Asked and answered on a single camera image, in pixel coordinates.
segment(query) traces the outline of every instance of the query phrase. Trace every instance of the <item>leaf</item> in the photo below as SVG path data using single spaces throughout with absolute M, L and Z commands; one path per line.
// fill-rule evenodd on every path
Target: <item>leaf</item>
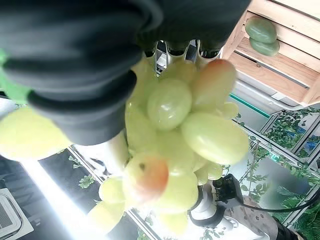
M 294 192 L 289 191 L 288 189 L 286 189 L 283 186 L 278 186 L 277 190 L 276 190 L 279 194 L 284 195 L 284 196 L 289 196 L 289 197 L 297 197 L 299 196 L 299 194 L 296 194 Z
M 81 178 L 81 180 L 79 181 L 79 186 L 82 188 L 82 189 L 87 189 L 91 184 L 94 183 L 94 178 L 89 175 L 89 176 L 84 176 L 83 178 Z
M 69 156 L 68 160 L 72 161 L 72 162 L 75 162 L 78 165 L 81 165 L 80 161 L 78 159 L 75 159 L 73 156 Z
M 249 191 L 249 189 L 246 185 L 241 185 L 241 190 L 245 191 L 245 192 Z
M 148 223 L 150 226 L 152 226 L 152 225 L 154 224 L 154 221 L 152 220 L 152 218 L 151 218 L 150 215 L 146 216 L 146 218 L 144 219 L 144 221 L 145 221 L 146 223 Z
M 218 239 L 220 238 L 219 234 L 217 234 L 215 231 L 213 232 L 213 235 Z
M 73 169 L 77 169 L 77 168 L 80 168 L 80 167 L 82 167 L 82 165 L 73 164 L 73 166 L 72 166 Z
M 260 189 L 262 189 L 262 184 L 258 184 L 256 187 L 255 187 L 255 189 L 257 190 L 257 191 L 259 191 Z

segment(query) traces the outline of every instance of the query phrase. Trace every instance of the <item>grape bunch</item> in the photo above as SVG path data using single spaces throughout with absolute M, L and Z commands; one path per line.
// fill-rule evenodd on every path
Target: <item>grape bunch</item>
M 126 209 L 148 208 L 179 236 L 198 186 L 219 179 L 222 165 L 239 162 L 248 151 L 248 136 L 231 121 L 238 106 L 225 102 L 236 70 L 223 59 L 201 70 L 181 60 L 157 77 L 146 58 L 132 70 L 137 84 L 125 110 L 132 158 L 121 177 L 101 185 L 103 201 L 89 216 L 108 232 Z

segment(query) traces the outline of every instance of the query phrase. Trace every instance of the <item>green plant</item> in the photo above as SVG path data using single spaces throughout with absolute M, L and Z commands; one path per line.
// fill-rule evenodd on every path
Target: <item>green plant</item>
M 85 175 L 83 178 L 81 178 L 81 180 L 79 181 L 79 186 L 82 189 L 87 189 L 91 184 L 93 184 L 95 182 L 95 179 L 93 176 L 89 175 Z
M 69 156 L 68 160 L 75 163 L 72 166 L 73 169 L 77 169 L 77 168 L 82 167 L 81 162 L 78 159 L 75 159 L 73 156 Z
M 278 188 L 278 193 L 287 196 L 281 203 L 285 208 L 294 208 L 304 199 L 304 195 L 299 195 L 290 192 L 284 187 Z M 284 222 L 289 216 L 288 212 L 274 213 L 273 217 L 278 219 L 279 222 Z M 301 217 L 293 224 L 297 232 L 301 233 L 307 240 L 320 239 L 320 203 L 310 206 Z
M 312 116 L 313 113 L 320 113 L 320 109 L 308 107 L 292 112 L 283 110 L 276 118 L 272 128 L 264 133 L 264 135 L 280 146 L 292 149 L 304 135 L 299 132 L 299 123 L 304 117 L 308 115 Z M 301 126 L 306 126 L 305 122 L 306 120 L 303 120 Z M 300 158 L 307 156 L 305 150 L 302 150 L 298 155 Z
M 68 160 L 74 162 L 74 164 L 72 165 L 73 169 L 83 167 L 81 162 L 78 159 L 75 159 L 73 156 L 69 156 Z M 95 178 L 93 176 L 85 175 L 80 179 L 78 186 L 80 186 L 82 189 L 87 189 L 94 182 Z
M 219 239 L 220 236 L 223 236 L 225 233 L 223 231 L 217 232 L 213 228 L 206 228 L 203 232 L 203 236 L 199 240 L 213 240 L 213 238 Z
M 254 174 L 255 171 L 259 167 L 259 161 L 264 159 L 266 156 L 268 156 L 270 153 L 259 146 L 259 141 L 256 140 L 256 138 L 250 138 L 252 141 L 256 141 L 256 145 L 252 148 L 252 162 L 247 160 L 247 170 L 245 171 L 244 175 L 239 179 L 239 183 L 242 183 L 243 180 L 247 180 L 249 182 L 249 187 L 242 184 L 241 190 L 244 192 L 248 192 L 249 197 L 254 199 L 257 203 L 260 202 L 261 196 L 264 195 L 267 190 L 269 189 L 270 185 L 267 183 L 262 183 L 265 181 L 268 177 L 268 175 L 259 175 Z
M 285 167 L 286 169 L 290 170 L 290 173 L 294 176 L 296 176 L 297 178 L 306 178 L 309 185 L 313 186 L 313 185 L 319 185 L 320 184 L 320 178 L 318 178 L 317 176 L 313 175 L 309 169 L 308 169 L 308 163 L 307 162 L 303 162 L 300 163 L 298 162 L 298 165 L 291 165 L 289 164 L 285 157 L 283 156 L 279 156 L 277 159 L 277 162 Z

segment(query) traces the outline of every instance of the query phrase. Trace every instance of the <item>metal frame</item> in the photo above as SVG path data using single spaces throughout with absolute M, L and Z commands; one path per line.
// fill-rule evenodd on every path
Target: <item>metal frame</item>
M 307 193 L 306 197 L 304 200 L 302 200 L 301 202 L 299 202 L 298 206 L 300 206 L 301 204 L 303 204 L 304 202 L 310 200 L 318 191 L 320 187 L 319 186 L 315 186 L 312 189 L 310 189 L 310 191 Z M 293 228 L 293 224 L 302 216 L 302 214 L 308 209 L 308 206 L 297 210 L 297 211 L 293 211 L 291 212 L 291 214 L 287 217 L 287 219 L 283 222 L 284 226 L 287 226 L 288 228 Z
M 268 131 L 272 127 L 272 125 L 275 123 L 277 118 L 278 118 L 277 112 L 270 115 L 268 121 L 266 121 L 266 123 L 261 128 L 260 133 L 264 134 L 266 131 Z
M 293 147 L 291 152 L 294 154 L 298 154 L 300 150 L 305 146 L 306 140 L 319 127 L 319 125 L 320 125 L 320 115 L 315 119 L 315 121 L 311 124 L 310 128 L 304 133 L 304 135 L 296 143 L 296 145 Z
M 313 169 L 312 164 L 320 158 L 320 143 L 315 147 L 308 159 L 307 169 Z
M 278 115 L 280 112 L 276 112 L 268 119 L 268 121 L 264 124 L 264 126 L 261 129 L 261 133 L 265 133 L 268 131 L 272 124 L 277 120 Z M 314 120 L 314 122 L 311 124 L 310 128 L 303 134 L 303 136 L 299 139 L 299 141 L 296 143 L 296 145 L 293 147 L 293 149 L 290 151 L 294 155 L 298 154 L 300 150 L 305 146 L 306 140 L 313 134 L 313 132 L 320 127 L 320 115 Z M 312 164 L 316 162 L 320 158 L 320 143 L 313 149 L 310 156 L 308 157 L 308 168 L 313 171 L 317 171 L 316 168 L 312 167 Z

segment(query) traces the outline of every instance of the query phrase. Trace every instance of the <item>pink-tinged grape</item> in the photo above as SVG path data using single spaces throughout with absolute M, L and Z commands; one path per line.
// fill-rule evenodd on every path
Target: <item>pink-tinged grape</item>
M 0 121 L 0 155 L 15 161 L 41 160 L 72 143 L 54 123 L 24 107 Z
M 194 155 L 194 166 L 193 166 L 193 172 L 201 169 L 202 167 L 204 167 L 207 163 L 210 163 L 210 161 L 208 161 L 207 159 L 203 158 L 202 156 L 200 156 L 197 153 L 193 153 Z
M 207 166 L 208 178 L 210 180 L 218 180 L 222 177 L 222 166 L 215 162 L 210 162 Z
M 227 60 L 209 62 L 191 83 L 192 109 L 220 108 L 234 87 L 236 74 L 235 67 Z
M 192 96 L 186 83 L 168 78 L 158 84 L 150 95 L 147 113 L 152 124 L 159 130 L 176 128 L 191 110 Z
M 189 210 L 198 199 L 198 179 L 194 173 L 170 175 L 164 193 L 155 202 L 157 213 L 178 214 Z
M 126 104 L 125 128 L 131 154 L 155 152 L 157 150 L 156 129 L 134 101 Z
M 161 72 L 158 80 L 161 82 L 165 79 L 178 79 L 186 84 L 191 83 L 197 73 L 196 65 L 189 60 L 180 60 L 167 66 Z
M 120 222 L 124 212 L 124 202 L 110 204 L 101 201 L 91 209 L 87 218 L 99 232 L 107 234 Z
M 178 214 L 157 213 L 159 222 L 174 236 L 182 236 L 188 227 L 187 212 Z
M 123 191 L 121 177 L 109 177 L 99 188 L 99 197 L 109 204 L 124 203 L 126 198 Z
M 198 185 L 202 186 L 208 182 L 208 166 L 204 165 L 202 168 L 194 172 L 198 179 Z
M 209 113 L 190 114 L 181 132 L 197 154 L 218 164 L 235 164 L 248 152 L 248 136 L 231 120 Z
M 168 176 L 167 162 L 163 157 L 139 153 L 124 169 L 123 193 L 133 204 L 153 202 L 165 191 Z
M 195 164 L 194 152 L 185 142 L 180 131 L 160 132 L 158 150 L 167 161 L 170 173 L 192 173 Z
M 131 98 L 145 107 L 148 97 L 157 88 L 158 79 L 155 70 L 152 69 L 146 57 L 143 57 L 132 67 L 136 75 L 136 84 Z
M 221 108 L 222 115 L 225 119 L 233 119 L 239 113 L 239 107 L 234 102 L 225 102 Z

